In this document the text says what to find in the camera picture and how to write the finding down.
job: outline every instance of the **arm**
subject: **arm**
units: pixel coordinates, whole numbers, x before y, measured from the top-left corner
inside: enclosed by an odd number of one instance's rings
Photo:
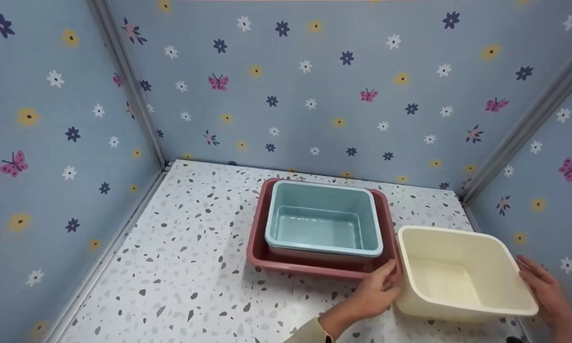
[[[392,288],[390,273],[394,266],[395,261],[390,260],[366,276],[353,296],[301,326],[284,343],[331,343],[357,321],[376,317],[388,310],[400,294],[399,288]]]

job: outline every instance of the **speckled white surface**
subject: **speckled white surface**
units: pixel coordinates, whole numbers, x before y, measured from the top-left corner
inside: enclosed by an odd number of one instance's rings
[[[86,299],[62,342],[279,343],[357,284],[265,272],[246,263],[262,182],[290,177],[381,190],[405,224],[471,230],[455,193],[381,182],[178,160]],[[470,325],[392,310],[339,342],[503,343],[512,319]]]

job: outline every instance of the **sleeve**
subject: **sleeve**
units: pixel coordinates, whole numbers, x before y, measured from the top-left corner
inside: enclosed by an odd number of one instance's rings
[[[301,326],[284,343],[334,343],[334,340],[322,328],[318,318],[314,318]]]

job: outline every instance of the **pink butterfly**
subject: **pink butterfly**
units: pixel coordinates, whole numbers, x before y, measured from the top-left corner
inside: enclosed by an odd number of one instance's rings
[[[211,88],[216,90],[219,89],[221,91],[227,90],[227,85],[229,84],[229,77],[223,77],[222,74],[216,78],[216,75],[212,73],[212,76],[208,77],[208,81],[210,81]]]
[[[509,102],[510,101],[506,99],[497,101],[497,98],[495,98],[495,100],[487,100],[487,107],[485,107],[484,110],[498,112],[502,109],[502,107],[505,107]]]
[[[11,174],[13,178],[16,178],[17,175],[19,175],[19,172],[27,169],[27,163],[25,163],[25,154],[19,150],[17,154],[13,153],[11,160],[11,162],[2,160],[2,162],[6,164],[3,164],[2,167],[0,167],[0,171],[5,174]]]
[[[375,98],[375,96],[377,96],[377,94],[379,94],[379,91],[375,91],[375,89],[373,89],[372,91],[368,91],[367,88],[366,91],[360,91],[360,100],[372,102],[372,100]]]
[[[572,158],[563,161],[563,167],[559,168],[559,172],[565,176],[565,181],[572,182]]]

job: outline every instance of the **wall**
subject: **wall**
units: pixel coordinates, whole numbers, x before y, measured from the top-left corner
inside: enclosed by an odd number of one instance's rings
[[[55,321],[158,167],[84,0],[0,1],[1,24],[0,342],[27,342]]]
[[[172,160],[460,191],[572,55],[572,0],[109,3]]]
[[[513,254],[542,263],[562,283],[572,302],[570,162],[572,94],[482,191],[471,210],[483,232],[501,239]]]

